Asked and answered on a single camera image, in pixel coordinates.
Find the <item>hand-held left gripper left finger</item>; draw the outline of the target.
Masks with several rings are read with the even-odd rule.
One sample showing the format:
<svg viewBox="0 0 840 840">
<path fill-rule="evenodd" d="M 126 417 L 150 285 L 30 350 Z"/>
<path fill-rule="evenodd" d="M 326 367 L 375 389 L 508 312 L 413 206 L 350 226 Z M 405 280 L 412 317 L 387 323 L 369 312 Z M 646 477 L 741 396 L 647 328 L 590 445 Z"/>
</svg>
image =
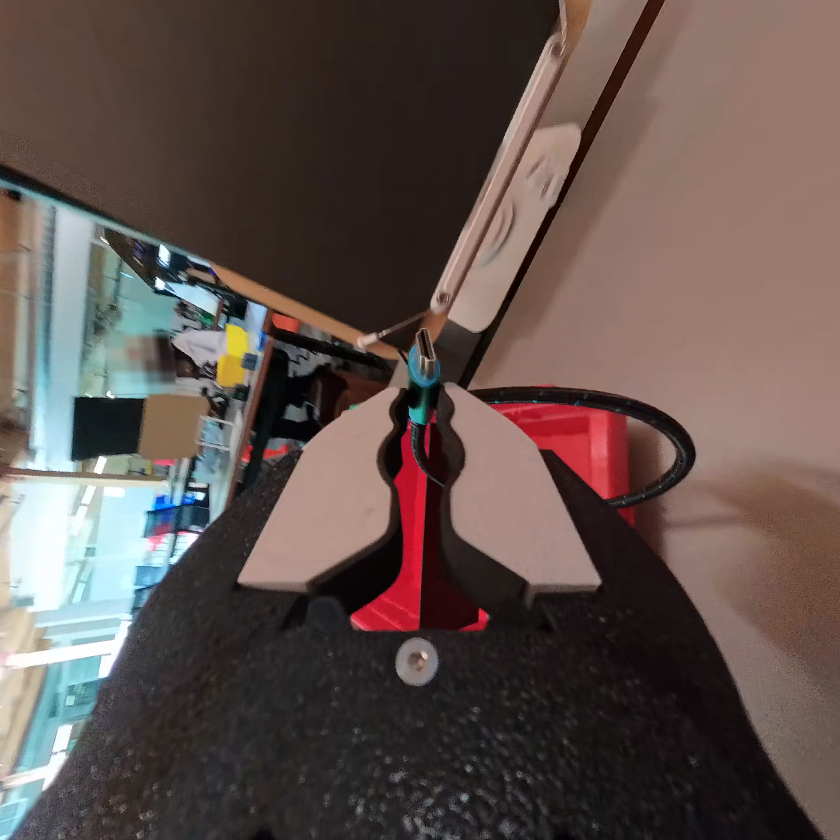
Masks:
<svg viewBox="0 0 840 840">
<path fill-rule="evenodd" d="M 257 590 L 386 590 L 403 561 L 395 478 L 405 391 L 387 387 L 305 444 L 238 583 Z"/>
</svg>

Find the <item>black tan board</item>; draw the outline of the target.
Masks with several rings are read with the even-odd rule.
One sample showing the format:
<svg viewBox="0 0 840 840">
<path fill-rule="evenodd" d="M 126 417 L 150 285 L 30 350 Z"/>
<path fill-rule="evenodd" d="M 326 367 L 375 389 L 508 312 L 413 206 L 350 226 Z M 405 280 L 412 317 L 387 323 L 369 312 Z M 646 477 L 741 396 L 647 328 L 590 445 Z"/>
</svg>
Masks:
<svg viewBox="0 0 840 840">
<path fill-rule="evenodd" d="M 210 403 L 203 395 L 78 397 L 74 401 L 70 459 L 137 455 L 145 460 L 196 456 Z"/>
</svg>

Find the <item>tablet on white stand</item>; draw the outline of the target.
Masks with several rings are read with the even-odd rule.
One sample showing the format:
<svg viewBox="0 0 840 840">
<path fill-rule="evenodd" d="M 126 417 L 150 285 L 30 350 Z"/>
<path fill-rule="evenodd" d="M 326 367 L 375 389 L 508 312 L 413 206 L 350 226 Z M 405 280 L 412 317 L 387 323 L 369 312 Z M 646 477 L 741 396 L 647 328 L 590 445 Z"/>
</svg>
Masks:
<svg viewBox="0 0 840 840">
<path fill-rule="evenodd" d="M 559 20 L 521 95 L 496 159 L 424 315 L 361 335 L 361 350 L 389 343 L 420 321 L 434 336 L 454 325 L 484 332 L 522 267 L 548 211 L 557 202 L 581 146 L 575 122 L 541 128 L 547 107 L 590 16 L 592 2 L 557 2 Z"/>
<path fill-rule="evenodd" d="M 394 343 L 454 299 L 566 2 L 2 2 L 2 185 Z"/>
</svg>

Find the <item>red bin with black divider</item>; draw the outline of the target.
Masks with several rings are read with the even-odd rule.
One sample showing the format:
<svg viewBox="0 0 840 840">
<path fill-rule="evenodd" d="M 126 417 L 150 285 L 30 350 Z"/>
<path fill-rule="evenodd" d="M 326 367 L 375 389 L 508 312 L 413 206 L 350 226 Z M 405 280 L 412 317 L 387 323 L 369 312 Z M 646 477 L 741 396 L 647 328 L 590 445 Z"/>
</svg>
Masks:
<svg viewBox="0 0 840 840">
<path fill-rule="evenodd" d="M 624 416 L 574 406 L 514 404 L 497 411 L 540 449 L 559 456 L 600 497 L 628 492 L 627 421 Z M 424 511 L 424 479 L 415 463 L 409 432 L 402 437 L 402 468 L 395 479 L 402 515 L 402 568 L 395 582 L 351 617 L 362 631 L 416 631 L 419 562 L 416 518 Z"/>
</svg>

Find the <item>yellow storage bin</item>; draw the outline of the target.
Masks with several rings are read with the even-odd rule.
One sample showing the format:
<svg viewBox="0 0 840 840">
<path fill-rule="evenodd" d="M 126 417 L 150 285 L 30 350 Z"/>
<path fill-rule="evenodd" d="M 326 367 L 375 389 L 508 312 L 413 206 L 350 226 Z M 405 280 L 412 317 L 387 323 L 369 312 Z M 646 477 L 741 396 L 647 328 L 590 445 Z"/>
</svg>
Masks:
<svg viewBox="0 0 840 840">
<path fill-rule="evenodd" d="M 263 361 L 266 334 L 228 324 L 224 347 L 216 362 L 216 383 L 222 389 L 234 389 L 256 382 Z"/>
</svg>

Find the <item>grey desk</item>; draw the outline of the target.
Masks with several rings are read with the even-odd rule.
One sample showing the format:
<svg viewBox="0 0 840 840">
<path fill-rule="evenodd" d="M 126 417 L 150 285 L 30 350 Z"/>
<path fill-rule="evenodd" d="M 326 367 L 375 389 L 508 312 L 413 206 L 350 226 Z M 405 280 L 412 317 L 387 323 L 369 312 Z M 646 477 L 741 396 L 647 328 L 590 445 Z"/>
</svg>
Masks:
<svg viewBox="0 0 840 840">
<path fill-rule="evenodd" d="M 664 2 L 473 380 L 693 437 L 637 525 L 838 838 L 838 2 Z"/>
</svg>

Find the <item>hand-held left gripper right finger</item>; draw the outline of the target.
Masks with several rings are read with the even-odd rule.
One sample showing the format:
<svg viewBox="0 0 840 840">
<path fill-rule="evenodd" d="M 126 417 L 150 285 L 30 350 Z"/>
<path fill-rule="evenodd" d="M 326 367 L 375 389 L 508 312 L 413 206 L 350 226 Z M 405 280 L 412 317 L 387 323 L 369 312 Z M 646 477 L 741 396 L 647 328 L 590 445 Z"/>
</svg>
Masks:
<svg viewBox="0 0 840 840">
<path fill-rule="evenodd" d="M 452 383 L 437 399 L 445 461 L 439 558 L 472 603 L 595 592 L 590 554 L 531 438 Z"/>
</svg>

